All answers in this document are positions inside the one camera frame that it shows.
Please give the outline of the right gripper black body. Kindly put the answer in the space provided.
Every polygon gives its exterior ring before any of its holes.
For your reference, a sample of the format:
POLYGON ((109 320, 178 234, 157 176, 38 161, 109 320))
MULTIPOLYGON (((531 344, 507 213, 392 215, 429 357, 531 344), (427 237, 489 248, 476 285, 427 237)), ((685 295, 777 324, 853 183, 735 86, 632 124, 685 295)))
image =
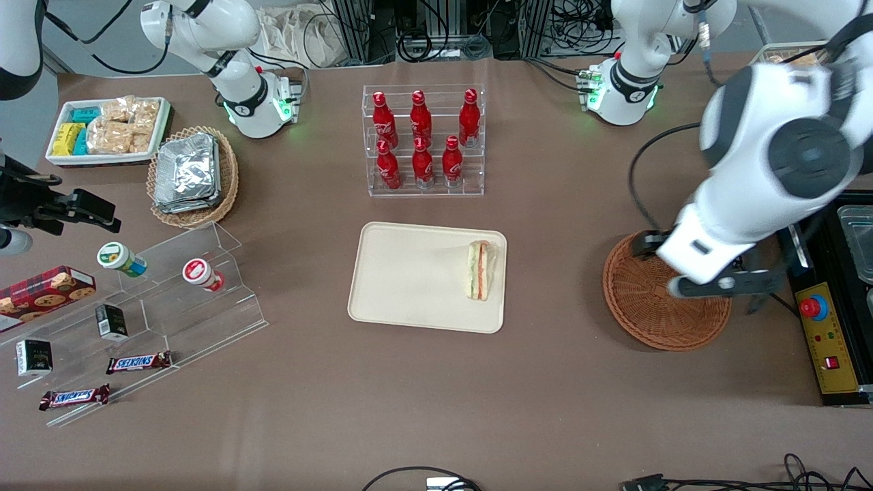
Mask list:
POLYGON ((31 212, 53 206, 62 183, 54 175, 43 175, 3 153, 1 164, 1 221, 3 226, 31 227, 31 212))

